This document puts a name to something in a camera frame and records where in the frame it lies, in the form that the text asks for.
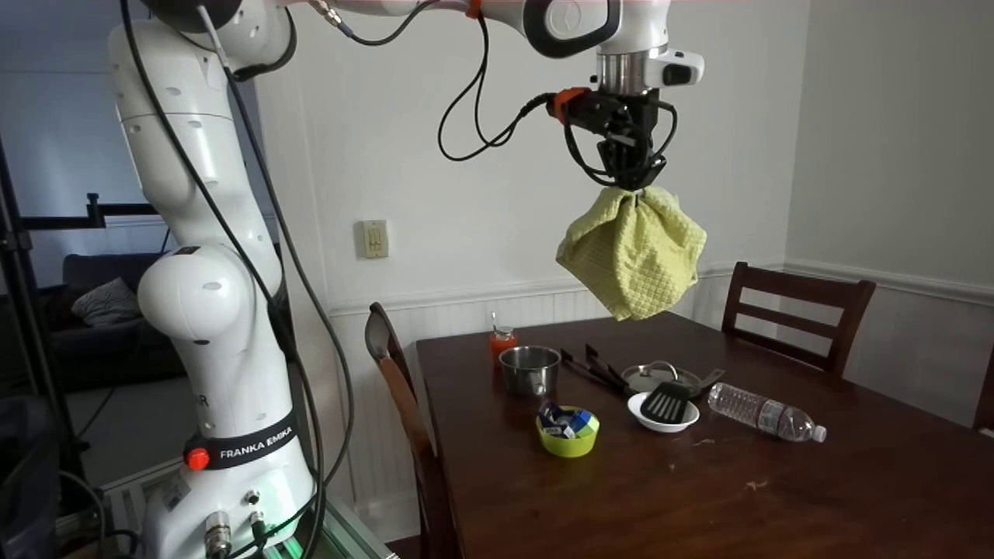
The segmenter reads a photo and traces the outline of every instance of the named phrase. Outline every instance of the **bottle cap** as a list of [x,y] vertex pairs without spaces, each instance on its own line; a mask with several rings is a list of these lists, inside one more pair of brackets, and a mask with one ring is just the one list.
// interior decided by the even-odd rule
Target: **bottle cap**
[[809,440],[818,440],[818,443],[823,443],[823,440],[827,440],[827,435],[828,435],[828,429],[827,429],[827,425],[813,425],[813,429],[809,429]]

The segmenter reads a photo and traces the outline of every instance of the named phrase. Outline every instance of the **wooden table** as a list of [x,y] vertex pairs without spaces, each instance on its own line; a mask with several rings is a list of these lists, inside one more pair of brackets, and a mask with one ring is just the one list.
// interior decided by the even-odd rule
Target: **wooden table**
[[484,336],[418,341],[465,559],[509,556],[994,556],[994,440],[867,389],[797,370],[680,316],[517,331],[603,364],[673,361],[803,408],[827,443],[782,443],[713,415],[645,432],[624,400],[560,373],[560,400],[603,432],[551,458],[534,400],[509,399]]

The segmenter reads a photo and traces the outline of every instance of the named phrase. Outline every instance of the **yellow bowl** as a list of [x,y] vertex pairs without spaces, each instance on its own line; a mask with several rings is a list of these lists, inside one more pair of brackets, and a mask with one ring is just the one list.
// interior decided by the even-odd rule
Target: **yellow bowl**
[[552,458],[563,458],[563,459],[576,459],[576,458],[586,458],[594,450],[596,432],[599,432],[599,421],[591,415],[591,424],[570,437],[560,437],[556,432],[543,429],[541,421],[534,421],[534,429],[537,429],[537,437],[541,437],[543,450],[551,450]]

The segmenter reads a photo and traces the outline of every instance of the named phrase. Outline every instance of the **plastic water bottle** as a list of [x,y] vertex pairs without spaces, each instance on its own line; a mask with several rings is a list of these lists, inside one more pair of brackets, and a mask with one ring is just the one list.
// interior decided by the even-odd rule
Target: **plastic water bottle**
[[823,443],[828,429],[818,425],[803,410],[782,400],[762,399],[738,385],[713,383],[708,391],[708,408],[717,415],[736,421],[758,432],[766,432],[782,440],[818,440]]

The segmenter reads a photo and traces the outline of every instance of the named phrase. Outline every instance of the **metal cup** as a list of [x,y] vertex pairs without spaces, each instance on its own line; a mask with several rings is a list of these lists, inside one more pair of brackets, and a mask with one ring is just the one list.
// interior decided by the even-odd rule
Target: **metal cup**
[[556,400],[563,353],[547,346],[516,346],[496,353],[509,395]]

